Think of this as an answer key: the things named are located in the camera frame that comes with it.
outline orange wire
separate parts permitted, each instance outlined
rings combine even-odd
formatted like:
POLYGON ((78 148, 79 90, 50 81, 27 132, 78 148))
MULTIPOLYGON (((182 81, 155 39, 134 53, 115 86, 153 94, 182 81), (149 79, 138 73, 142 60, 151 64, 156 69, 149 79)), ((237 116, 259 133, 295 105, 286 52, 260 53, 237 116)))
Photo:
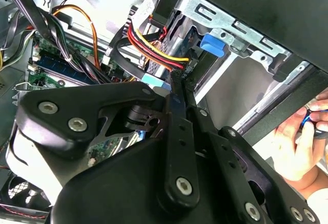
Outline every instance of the orange wire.
MULTIPOLYGON (((129 39, 130 43, 131 43, 135 48, 138 49, 137 45, 132 41, 132 39, 131 39, 131 37, 129 36, 129 34, 128 34, 128 39, 129 39)), ((170 72, 172 71, 172 68, 171 68, 171 67, 169 67, 169 66, 167 66, 167 65, 165 65, 165 64, 163 64, 163 63, 161 63, 161 62, 159 62, 159 61, 157 61, 156 59, 154 59, 154 58, 151 57, 150 55, 146 54, 145 52, 142 52, 142 54, 143 54, 145 57, 149 58, 150 60, 156 62, 157 64, 159 64, 159 65, 161 65, 161 66, 163 66, 164 68, 166 68, 166 69, 169 70, 170 72)))
POLYGON ((94 51, 94 63, 97 69, 100 69, 100 64, 99 64, 99 59, 98 59, 98 37, 97 37, 97 32, 96 29, 90 19, 90 17, 87 15, 87 13, 81 9, 80 7, 76 5, 63 5, 60 8, 58 8, 53 15, 57 15, 59 12, 61 12, 64 9, 74 9, 79 11, 82 15, 85 16, 85 18, 90 22, 91 29, 92 29, 92 35, 93 35, 93 51, 94 51))

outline screw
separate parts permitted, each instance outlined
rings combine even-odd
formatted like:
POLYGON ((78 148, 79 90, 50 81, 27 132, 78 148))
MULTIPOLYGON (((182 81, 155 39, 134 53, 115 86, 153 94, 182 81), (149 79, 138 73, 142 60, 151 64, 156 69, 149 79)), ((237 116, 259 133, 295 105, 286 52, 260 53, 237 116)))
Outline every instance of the screw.
POLYGON ((68 121, 68 126, 74 132, 83 132, 88 127, 86 121, 78 117, 70 119, 68 121))
POLYGON ((307 209, 304 209, 304 213, 310 221, 312 221, 312 222, 316 221, 316 218, 314 218, 313 214, 310 211, 308 211, 307 209))
POLYGON ((61 79, 59 81, 57 81, 57 83, 62 87, 65 86, 65 84, 66 84, 65 81, 63 81, 61 79))
POLYGON ((304 69, 305 69, 304 65, 298 66, 298 68, 297 68, 298 71, 303 71, 304 69))
POLYGON ((257 208, 252 203, 247 202, 245 204, 245 209, 253 220, 259 221, 261 219, 260 212, 258 212, 257 208))
POLYGON ((301 215, 301 213, 299 213, 299 211, 297 209, 295 209, 294 207, 291 207, 291 212, 298 221, 303 221, 303 216, 301 215))
POLYGON ((205 110, 200 110, 199 112, 200 112, 203 116, 207 116, 207 113, 206 113, 205 110))
POLYGON ((143 91, 145 94, 147 94, 147 95, 150 95, 150 94, 151 94, 151 92, 150 92, 148 89, 146 89, 146 88, 143 88, 142 91, 143 91))
POLYGON ((236 137, 236 133, 231 129, 229 129, 228 132, 230 133, 231 136, 236 137))
POLYGON ((185 196, 189 196, 193 192, 193 188, 192 188, 190 182, 183 177, 179 177, 176 180, 176 187, 185 196))
POLYGON ((42 102, 39 104, 38 108, 42 113, 49 115, 52 115, 58 111, 57 105, 52 102, 42 102))

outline human hand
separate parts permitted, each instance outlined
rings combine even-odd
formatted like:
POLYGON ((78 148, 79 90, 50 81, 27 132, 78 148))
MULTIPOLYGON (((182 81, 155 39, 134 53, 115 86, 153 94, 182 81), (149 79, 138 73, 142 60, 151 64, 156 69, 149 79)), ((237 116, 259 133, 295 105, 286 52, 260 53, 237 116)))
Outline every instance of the human hand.
POLYGON ((320 112, 328 109, 328 91, 324 91, 316 96, 318 101, 310 104, 310 119, 317 122, 316 127, 321 131, 328 132, 328 112, 320 112))
MULTIPOLYGON (((313 139, 314 126, 311 122, 307 121, 304 124, 299 142, 295 143, 296 134, 305 114, 306 108, 303 107, 273 131, 272 158, 275 170, 290 181, 301 180, 323 157, 325 139, 313 139)), ((306 182, 311 184, 316 175, 311 177, 314 179, 306 179, 306 182)))

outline black mounting arm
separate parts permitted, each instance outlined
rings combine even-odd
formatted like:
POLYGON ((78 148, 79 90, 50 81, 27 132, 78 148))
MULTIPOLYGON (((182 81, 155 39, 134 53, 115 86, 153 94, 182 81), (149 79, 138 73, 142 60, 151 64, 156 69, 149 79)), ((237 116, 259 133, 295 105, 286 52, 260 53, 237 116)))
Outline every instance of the black mounting arm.
POLYGON ((50 223, 313 223, 315 213, 232 128, 217 131, 172 73, 165 98, 140 82, 34 91, 16 122, 30 140, 75 160, 133 130, 147 136, 72 178, 50 223), (40 104, 51 105, 45 112, 40 104), (73 131, 70 119, 83 131, 73 131))

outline yellow wire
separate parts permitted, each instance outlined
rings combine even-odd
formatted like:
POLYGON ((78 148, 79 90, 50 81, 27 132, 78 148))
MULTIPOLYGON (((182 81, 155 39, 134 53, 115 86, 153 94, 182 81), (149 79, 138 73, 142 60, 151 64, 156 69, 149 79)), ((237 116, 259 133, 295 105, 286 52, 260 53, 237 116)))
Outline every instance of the yellow wire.
POLYGON ((185 57, 185 58, 179 58, 179 57, 173 57, 173 56, 169 56, 167 54, 165 54, 164 52, 161 52, 159 50, 157 50, 154 46, 152 46, 144 37, 143 35, 139 32, 139 30, 137 29, 135 31, 135 33, 138 35, 138 37, 142 40, 143 43, 145 43, 149 48, 151 48, 153 51, 155 51, 156 53, 160 54, 161 56, 164 56, 172 61, 179 61, 179 62, 187 62, 189 61, 189 58, 185 57))
POLYGON ((2 69, 3 65, 4 65, 4 60, 2 59, 2 52, 0 51, 0 69, 2 69))

